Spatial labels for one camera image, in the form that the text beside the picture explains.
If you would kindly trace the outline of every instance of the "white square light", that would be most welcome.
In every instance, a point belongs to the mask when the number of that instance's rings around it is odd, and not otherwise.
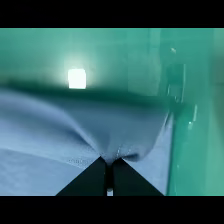
[[[85,89],[86,88],[86,72],[84,69],[69,69],[68,70],[68,85],[70,89]]]

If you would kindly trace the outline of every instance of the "black bar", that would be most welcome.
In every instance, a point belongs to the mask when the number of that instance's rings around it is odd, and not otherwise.
[[[100,157],[56,196],[106,196],[106,163]]]
[[[113,163],[114,196],[163,196],[123,159]]]

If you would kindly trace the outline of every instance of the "green surface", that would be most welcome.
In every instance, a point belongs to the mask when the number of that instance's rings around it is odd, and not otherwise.
[[[0,82],[74,93],[67,73],[76,67],[86,71],[87,96],[147,103],[165,97],[167,67],[184,64],[168,195],[224,195],[223,37],[212,28],[0,29]]]

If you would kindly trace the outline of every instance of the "glossy green surface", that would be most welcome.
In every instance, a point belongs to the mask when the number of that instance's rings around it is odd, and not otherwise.
[[[223,40],[223,29],[212,28],[0,29],[0,81],[50,92],[68,89],[68,70],[82,68],[83,91],[147,101],[166,96],[167,67],[184,64],[186,106],[176,121],[168,195],[224,195]]]

